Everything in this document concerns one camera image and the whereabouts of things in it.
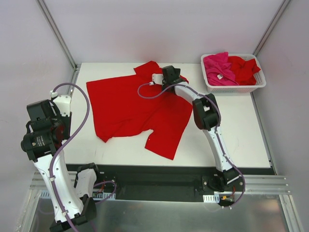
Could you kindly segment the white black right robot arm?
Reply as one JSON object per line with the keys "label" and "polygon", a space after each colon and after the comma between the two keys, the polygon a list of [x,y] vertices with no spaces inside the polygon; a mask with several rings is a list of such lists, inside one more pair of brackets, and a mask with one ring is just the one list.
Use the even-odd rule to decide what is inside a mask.
{"label": "white black right robot arm", "polygon": [[171,90],[177,96],[191,103],[194,122],[204,132],[211,146],[215,159],[217,175],[212,177],[207,186],[218,192],[224,192],[234,186],[240,174],[232,161],[221,131],[221,113],[213,94],[202,94],[193,89],[180,75],[180,69],[173,66],[162,68],[162,89]]}

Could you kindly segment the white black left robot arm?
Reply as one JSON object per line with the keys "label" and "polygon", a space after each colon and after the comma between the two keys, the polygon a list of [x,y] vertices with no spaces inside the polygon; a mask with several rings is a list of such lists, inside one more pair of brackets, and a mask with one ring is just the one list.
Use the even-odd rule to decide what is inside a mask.
{"label": "white black left robot arm", "polygon": [[55,215],[52,232],[64,232],[93,220],[97,215],[93,188],[102,183],[94,163],[79,167],[75,180],[70,178],[62,148],[63,141],[73,138],[70,103],[70,96],[60,95],[29,104],[30,120],[21,141],[22,150],[41,174],[52,200]]}

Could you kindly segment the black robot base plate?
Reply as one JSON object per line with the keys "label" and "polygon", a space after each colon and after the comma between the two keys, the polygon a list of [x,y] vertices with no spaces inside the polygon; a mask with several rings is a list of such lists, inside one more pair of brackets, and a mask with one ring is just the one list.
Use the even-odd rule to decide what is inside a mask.
{"label": "black robot base plate", "polygon": [[95,194],[115,193],[116,200],[202,202],[203,195],[245,190],[241,175],[224,192],[210,189],[207,182],[217,175],[214,167],[99,165],[98,171]]}

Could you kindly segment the white perforated plastic basket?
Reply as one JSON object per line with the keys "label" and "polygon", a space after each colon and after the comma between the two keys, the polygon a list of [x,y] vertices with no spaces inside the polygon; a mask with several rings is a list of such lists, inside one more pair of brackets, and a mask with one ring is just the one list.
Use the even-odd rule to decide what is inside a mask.
{"label": "white perforated plastic basket", "polygon": [[[204,64],[202,63],[202,59],[209,55],[211,54],[205,54],[205,55],[202,55],[201,57],[202,73],[203,73],[204,80],[206,82],[207,91],[209,93],[250,93],[258,88],[265,87],[266,79],[265,79],[265,76],[262,70],[254,75],[256,79],[256,84],[254,86],[240,86],[240,85],[238,86],[211,86],[209,85],[207,81],[207,77],[206,77],[205,67],[204,67]],[[252,54],[231,54],[229,56],[241,57],[244,60],[255,59],[258,67],[261,69],[258,60]]]}

